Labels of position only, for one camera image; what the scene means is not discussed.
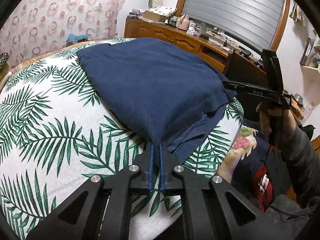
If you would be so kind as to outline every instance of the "wooden cabinet door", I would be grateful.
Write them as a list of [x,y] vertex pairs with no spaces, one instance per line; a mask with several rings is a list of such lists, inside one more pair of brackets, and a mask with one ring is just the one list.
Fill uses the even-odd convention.
[[147,22],[139,22],[139,25],[136,29],[136,35],[135,38],[141,38],[141,37],[151,37],[153,38],[153,26],[150,23]]
[[124,37],[134,38],[135,30],[136,30],[135,23],[127,20],[125,24]]
[[173,37],[172,43],[178,46],[180,49],[183,49],[188,52],[196,53],[196,54],[199,52],[199,49],[200,49],[199,43],[180,35],[175,35]]
[[153,38],[171,43],[171,36],[172,36],[172,33],[163,28],[157,28],[157,27],[154,28]]

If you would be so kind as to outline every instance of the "bed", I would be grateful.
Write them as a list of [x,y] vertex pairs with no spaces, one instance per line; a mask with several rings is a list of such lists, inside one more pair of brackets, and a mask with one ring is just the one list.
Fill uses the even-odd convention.
[[[143,152],[144,140],[113,115],[77,60],[78,50],[96,44],[17,66],[0,94],[0,205],[20,239],[89,177],[112,176]],[[234,99],[184,166],[214,175],[242,117]],[[164,197],[156,175],[150,196],[133,197],[130,239],[154,239],[181,215],[180,197]]]

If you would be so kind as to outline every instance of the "window shutter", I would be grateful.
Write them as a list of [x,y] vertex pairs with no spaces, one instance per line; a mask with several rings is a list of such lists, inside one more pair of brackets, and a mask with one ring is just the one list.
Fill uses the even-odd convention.
[[257,50],[268,49],[284,0],[186,0],[183,13],[224,29]]

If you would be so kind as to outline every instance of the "hand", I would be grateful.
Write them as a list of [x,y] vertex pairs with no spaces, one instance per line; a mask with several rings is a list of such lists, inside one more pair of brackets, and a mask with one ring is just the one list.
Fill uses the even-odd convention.
[[[269,125],[269,119],[271,116],[282,117],[283,110],[279,107],[264,109],[262,102],[257,106],[256,111],[260,113],[260,123],[261,130],[266,135],[269,136],[271,133],[271,127]],[[290,110],[285,110],[283,112],[282,127],[280,128],[279,135],[281,139],[288,139],[296,129],[296,121]]]

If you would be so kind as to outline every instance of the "person's arm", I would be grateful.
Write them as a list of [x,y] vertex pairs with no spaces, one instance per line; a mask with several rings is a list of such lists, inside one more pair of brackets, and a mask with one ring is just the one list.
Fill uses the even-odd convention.
[[297,201],[304,208],[311,198],[320,196],[320,158],[308,136],[297,126],[287,140],[279,140]]
[[320,158],[314,151],[308,136],[301,131],[289,110],[282,113],[281,109],[268,109],[262,111],[261,105],[257,107],[260,112],[261,129],[269,135],[269,117],[281,117],[283,114],[283,127],[276,136],[276,147],[282,151],[297,201],[306,207],[310,199],[320,196]]

